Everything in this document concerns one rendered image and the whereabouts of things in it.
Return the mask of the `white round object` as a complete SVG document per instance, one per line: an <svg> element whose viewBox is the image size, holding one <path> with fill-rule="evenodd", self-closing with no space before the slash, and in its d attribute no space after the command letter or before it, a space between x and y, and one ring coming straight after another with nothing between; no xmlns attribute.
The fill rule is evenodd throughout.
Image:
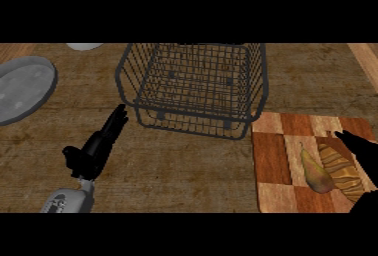
<svg viewBox="0 0 378 256"><path fill-rule="evenodd" d="M103 45L103 43L66 43L67 47L76 51L88 51Z"/></svg>

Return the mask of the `brown striped croissant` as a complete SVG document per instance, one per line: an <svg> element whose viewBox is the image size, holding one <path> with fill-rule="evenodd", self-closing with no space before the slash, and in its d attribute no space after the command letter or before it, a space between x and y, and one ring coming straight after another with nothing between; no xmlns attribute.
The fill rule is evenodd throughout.
<svg viewBox="0 0 378 256"><path fill-rule="evenodd" d="M330 175L336 189L355 203L364 193L358 171L351 161L326 144L317 145L323 169Z"/></svg>

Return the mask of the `checkered wooden cutting board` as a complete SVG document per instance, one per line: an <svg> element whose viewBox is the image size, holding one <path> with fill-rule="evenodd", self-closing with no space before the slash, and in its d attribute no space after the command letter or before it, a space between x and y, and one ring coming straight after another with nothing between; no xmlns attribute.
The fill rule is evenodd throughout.
<svg viewBox="0 0 378 256"><path fill-rule="evenodd" d="M352 202L338 189L324 194L307 186L299 152L305 149L320 162L317 144L324 143L352 163L364 191L376 187L361 170L354 155L333 135L348 130L375 142L363 118L262 112L251 125L252 156L256 179L258 209L262 213L348 212Z"/></svg>

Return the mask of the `yellow-green pear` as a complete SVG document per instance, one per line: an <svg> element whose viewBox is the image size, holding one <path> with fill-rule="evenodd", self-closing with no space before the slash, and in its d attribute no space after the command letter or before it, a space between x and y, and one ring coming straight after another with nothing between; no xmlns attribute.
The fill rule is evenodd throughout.
<svg viewBox="0 0 378 256"><path fill-rule="evenodd" d="M299 156L308 187L319 194L330 192L333 190L333 180L329 173L320 167L305 149L301 149Z"/></svg>

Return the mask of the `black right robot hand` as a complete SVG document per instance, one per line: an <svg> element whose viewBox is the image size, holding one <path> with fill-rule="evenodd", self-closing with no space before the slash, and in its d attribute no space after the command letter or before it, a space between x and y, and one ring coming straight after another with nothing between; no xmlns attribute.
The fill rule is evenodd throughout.
<svg viewBox="0 0 378 256"><path fill-rule="evenodd" d="M378 214L378 144L347 130L335 131L335 136L354 154L360 167L376 187L375 191L363 193L350 212L352 214Z"/></svg>

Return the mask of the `grey oval plate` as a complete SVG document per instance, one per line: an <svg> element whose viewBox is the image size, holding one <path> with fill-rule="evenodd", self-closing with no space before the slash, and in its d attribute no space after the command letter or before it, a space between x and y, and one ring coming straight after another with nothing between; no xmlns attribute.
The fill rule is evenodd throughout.
<svg viewBox="0 0 378 256"><path fill-rule="evenodd" d="M26 118L47 102L57 84L57 69L39 56L0 64L0 126Z"/></svg>

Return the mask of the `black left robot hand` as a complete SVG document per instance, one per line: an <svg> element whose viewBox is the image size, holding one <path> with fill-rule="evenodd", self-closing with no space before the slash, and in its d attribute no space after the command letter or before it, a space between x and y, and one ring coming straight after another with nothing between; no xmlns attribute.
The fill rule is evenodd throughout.
<svg viewBox="0 0 378 256"><path fill-rule="evenodd" d="M66 146L62 150L66 167L70 169L70 176L88 181L94 180L101 173L112 145L121 134L128 121L125 105L119 104L107 117L103 127L96 131L82 148Z"/></svg>

